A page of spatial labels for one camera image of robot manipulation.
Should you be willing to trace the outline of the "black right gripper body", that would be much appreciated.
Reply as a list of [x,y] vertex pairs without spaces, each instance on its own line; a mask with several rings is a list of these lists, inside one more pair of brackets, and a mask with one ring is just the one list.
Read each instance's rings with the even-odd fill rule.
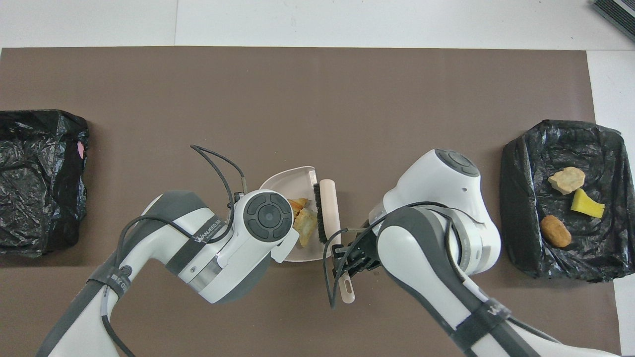
[[377,235],[374,231],[360,233],[348,246],[351,247],[347,263],[354,263],[357,273],[371,271],[382,266],[377,249]]

